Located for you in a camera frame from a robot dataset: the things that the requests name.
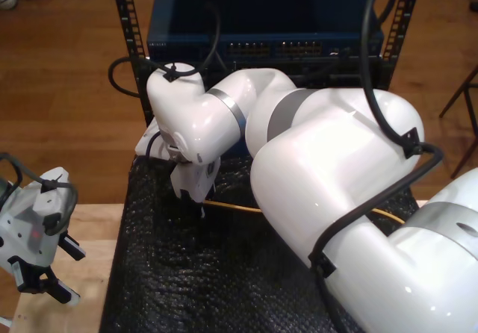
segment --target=black metal rack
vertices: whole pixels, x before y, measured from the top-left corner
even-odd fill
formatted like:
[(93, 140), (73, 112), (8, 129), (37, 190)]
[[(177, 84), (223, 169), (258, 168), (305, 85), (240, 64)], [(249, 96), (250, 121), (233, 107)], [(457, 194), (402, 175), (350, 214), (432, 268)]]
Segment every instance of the black metal rack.
[[(390, 86), (397, 61), (402, 50), (405, 35), (409, 27), (412, 11), (416, 0), (399, 0), (394, 14), (394, 21), (388, 35), (383, 56), (379, 61), (379, 79), (376, 87), (387, 90)], [(126, 48), (130, 57), (145, 57), (143, 40), (137, 21), (136, 9), (133, 0), (116, 0), (119, 20), (121, 21), (122, 32), (125, 36)], [(148, 125), (153, 118), (151, 105), (146, 92), (146, 82), (151, 69), (138, 63), (131, 63), (138, 93), (140, 94), (141, 105)]]

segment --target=wooden floor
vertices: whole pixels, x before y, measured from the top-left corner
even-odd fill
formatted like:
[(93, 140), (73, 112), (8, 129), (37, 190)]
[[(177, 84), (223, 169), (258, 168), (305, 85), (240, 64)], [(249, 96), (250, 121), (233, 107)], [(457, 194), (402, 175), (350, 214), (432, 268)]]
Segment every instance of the wooden floor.
[[(145, 40), (152, 0), (135, 2)], [(139, 101), (107, 80), (108, 65), (123, 55), (114, 0), (24, 0), (0, 12), (0, 150), (38, 173), (65, 167), (81, 203), (123, 202), (145, 128)], [(477, 63), (478, 15), (468, 10), (468, 0), (418, 0), (391, 91), (417, 108), (427, 140), (446, 154), (414, 185), (419, 199), (450, 181), (471, 144), (462, 99), (443, 120), (438, 114)], [(134, 88), (131, 67), (120, 68), (117, 78)], [(465, 169), (477, 164), (478, 152)], [(11, 174), (4, 164), (0, 173)], [(0, 277), (0, 291), (0, 315), (9, 316), (18, 299), (13, 282)]]

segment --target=shoe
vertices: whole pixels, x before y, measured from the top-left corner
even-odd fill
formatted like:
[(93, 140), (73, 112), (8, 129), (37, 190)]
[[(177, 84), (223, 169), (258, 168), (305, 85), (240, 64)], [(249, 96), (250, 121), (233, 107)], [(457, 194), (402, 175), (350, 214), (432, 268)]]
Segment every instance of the shoe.
[(0, 0), (0, 10), (11, 10), (15, 6), (16, 0)]

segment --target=yellow cable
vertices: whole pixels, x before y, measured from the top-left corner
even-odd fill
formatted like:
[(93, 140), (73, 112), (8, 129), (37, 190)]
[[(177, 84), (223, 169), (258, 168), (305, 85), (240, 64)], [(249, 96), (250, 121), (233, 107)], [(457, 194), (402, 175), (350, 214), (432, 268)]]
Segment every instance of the yellow cable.
[(213, 206), (221, 206), (221, 207), (223, 207), (223, 208), (233, 208), (233, 209), (235, 209), (235, 210), (256, 212), (256, 213), (258, 213), (258, 214), (262, 213), (262, 211), (261, 211), (260, 208), (247, 208), (246, 206), (226, 204), (225, 202), (216, 202), (216, 201), (205, 200), (205, 201), (204, 201), (204, 204), (205, 204), (205, 205), (213, 205)]
[[(223, 207), (223, 208), (232, 208), (232, 209), (241, 210), (241, 211), (256, 212), (256, 213), (258, 213), (258, 214), (261, 214), (261, 213), (262, 213), (262, 211), (261, 211), (260, 208), (247, 208), (246, 206), (226, 204), (225, 202), (217, 202), (217, 201), (205, 200), (205, 201), (204, 201), (204, 204), (205, 204), (205, 205), (220, 206), (220, 207)], [(390, 213), (388, 213), (387, 211), (380, 210), (379, 208), (374, 208), (374, 209), (372, 209), (372, 212), (374, 212), (375, 214), (380, 214), (380, 215), (386, 216), (386, 217), (388, 217), (388, 218), (390, 218), (390, 219), (393, 219), (393, 220), (397, 221), (398, 223), (400, 223), (400, 224), (402, 224), (402, 225), (405, 223), (405, 221), (403, 221), (403, 220), (400, 219), (399, 217), (396, 217), (395, 215), (390, 214)]]
[(380, 210), (379, 208), (373, 208), (373, 209), (372, 209), (372, 212), (374, 212), (375, 214), (380, 214), (380, 215), (389, 217), (389, 218), (391, 218), (392, 220), (395, 220), (395, 221), (397, 221), (398, 223), (401, 223), (402, 225), (405, 223), (405, 221), (403, 221), (403, 220), (400, 219), (399, 217), (396, 217), (395, 215), (392, 215), (392, 214), (388, 213), (387, 211)]

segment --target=chair leg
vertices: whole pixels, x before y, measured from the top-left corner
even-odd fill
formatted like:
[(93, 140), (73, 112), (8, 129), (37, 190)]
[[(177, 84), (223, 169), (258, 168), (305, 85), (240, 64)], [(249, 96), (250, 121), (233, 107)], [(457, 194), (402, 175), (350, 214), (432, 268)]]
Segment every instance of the chair leg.
[(465, 155), (463, 155), (463, 158), (460, 160), (455, 171), (453, 171), (453, 174), (451, 174), (451, 178), (455, 178), (458, 175), (462, 167), (466, 164), (470, 156), (473, 154), (473, 152), (477, 148), (477, 146), (478, 146), (478, 137), (475, 137), (475, 140), (471, 144), (470, 148), (466, 151)]
[(465, 90), (467, 85), (469, 85), (469, 83), (472, 81), (472, 79), (477, 74), (478, 74), (478, 66), (476, 66), (475, 69), (471, 71), (471, 73), (468, 75), (468, 77), (465, 79), (465, 81), (462, 83), (462, 85), (460, 85), (460, 88), (458, 88), (456, 90), (455, 94), (453, 94), (453, 96), (451, 97), (451, 99), (449, 100), (447, 105), (445, 105), (445, 108), (441, 111), (440, 118), (443, 118), (443, 115), (445, 115), (445, 113), (448, 111), (448, 109), (450, 109), (451, 106), (456, 102), (456, 100), (458, 99), (460, 94), (463, 92), (463, 90)]

